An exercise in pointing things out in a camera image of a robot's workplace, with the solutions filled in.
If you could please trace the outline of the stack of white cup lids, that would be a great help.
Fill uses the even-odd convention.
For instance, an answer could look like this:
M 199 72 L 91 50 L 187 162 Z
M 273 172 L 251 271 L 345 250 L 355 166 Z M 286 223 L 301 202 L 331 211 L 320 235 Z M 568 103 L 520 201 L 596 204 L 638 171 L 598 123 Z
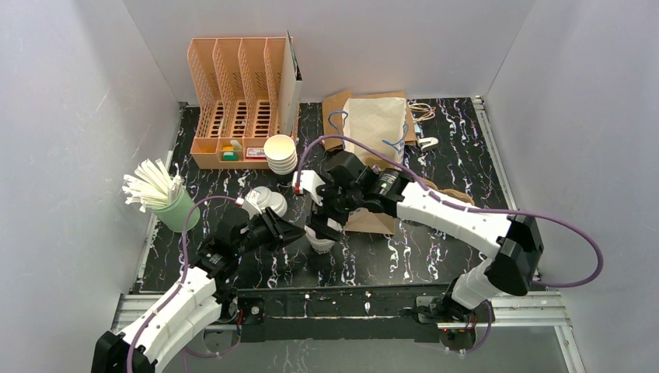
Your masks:
M 273 209 L 279 216 L 282 218 L 284 217 L 288 210 L 288 203 L 281 193 L 272 191 L 266 186 L 258 186 L 253 188 L 253 190 L 260 192 L 259 205 L 262 209 L 262 212 L 264 212 L 265 209 L 269 207 Z

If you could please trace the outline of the blue checkered paper bag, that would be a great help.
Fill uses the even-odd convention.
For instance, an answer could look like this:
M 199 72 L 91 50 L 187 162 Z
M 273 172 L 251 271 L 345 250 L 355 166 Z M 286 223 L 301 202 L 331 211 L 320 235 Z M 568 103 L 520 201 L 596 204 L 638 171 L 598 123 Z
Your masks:
M 343 97 L 323 100 L 323 131 L 342 134 L 402 163 L 407 135 L 412 134 L 407 120 L 407 101 L 401 96 Z M 337 138 L 323 140 L 327 151 L 353 152 L 365 165 L 390 166 L 370 152 Z M 395 233 L 397 220 L 386 214 L 374 214 L 364 208 L 350 213 L 346 231 L 383 235 Z

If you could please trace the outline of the stack of white paper cups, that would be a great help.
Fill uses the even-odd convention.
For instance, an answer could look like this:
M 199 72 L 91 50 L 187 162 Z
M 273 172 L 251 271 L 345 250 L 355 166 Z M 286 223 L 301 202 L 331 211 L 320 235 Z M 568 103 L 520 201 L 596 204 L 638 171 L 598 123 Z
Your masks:
M 270 170 L 277 175 L 293 172 L 298 164 L 295 141 L 287 135 L 277 134 L 268 138 L 263 151 Z

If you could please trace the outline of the brown pulp cup carrier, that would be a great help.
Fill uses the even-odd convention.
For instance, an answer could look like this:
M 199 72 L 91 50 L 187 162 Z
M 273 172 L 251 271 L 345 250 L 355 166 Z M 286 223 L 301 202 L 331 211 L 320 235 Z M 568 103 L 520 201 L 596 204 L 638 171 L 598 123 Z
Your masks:
M 471 205 L 473 205 L 473 206 L 476 205 L 476 204 L 475 204 L 475 201 L 473 200 L 473 198 L 470 197 L 467 193 L 464 193 L 464 192 L 462 192 L 462 191 L 455 190 L 455 189 L 443 189 L 443 190 L 440 190 L 440 189 L 437 187 L 437 185 L 436 185 L 435 183 L 433 183 L 432 181 L 427 180 L 427 179 L 422 179 L 422 181 L 423 181 L 424 185 L 426 185 L 427 187 L 431 188 L 432 190 L 434 190 L 434 191 L 436 191 L 436 192 L 438 192 L 438 193 L 441 193 L 441 194 L 443 194 L 443 195 L 445 195 L 445 196 L 449 196 L 449 197 L 455 198 L 456 200 L 460 200 L 461 202 L 466 203 L 466 204 L 471 204 Z

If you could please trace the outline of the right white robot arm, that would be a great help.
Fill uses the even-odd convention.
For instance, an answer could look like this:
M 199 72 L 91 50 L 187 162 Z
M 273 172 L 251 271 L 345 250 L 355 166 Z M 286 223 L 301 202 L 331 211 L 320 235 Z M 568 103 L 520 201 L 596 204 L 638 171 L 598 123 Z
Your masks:
M 319 253 L 340 240 L 357 210 L 426 225 L 478 249 L 486 259 L 452 282 L 444 306 L 471 310 L 500 293 L 524 296 L 532 286 L 542 240 L 533 217 L 482 212 L 475 206 L 433 191 L 396 168 L 379 172 L 355 154 L 341 151 L 325 166 L 294 174 L 295 192 L 308 193 L 313 205 L 305 236 Z

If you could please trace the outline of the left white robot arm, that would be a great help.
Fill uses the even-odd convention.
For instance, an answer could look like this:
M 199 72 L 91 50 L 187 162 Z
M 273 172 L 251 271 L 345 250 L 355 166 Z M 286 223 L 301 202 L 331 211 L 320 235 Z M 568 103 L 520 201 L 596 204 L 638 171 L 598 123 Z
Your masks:
M 206 326 L 221 318 L 236 296 L 225 286 L 242 256 L 276 251 L 302 238 L 305 230 L 271 208 L 250 215 L 234 207 L 200 244 L 183 275 L 154 305 L 119 333 L 96 342 L 93 372 L 161 372 Z

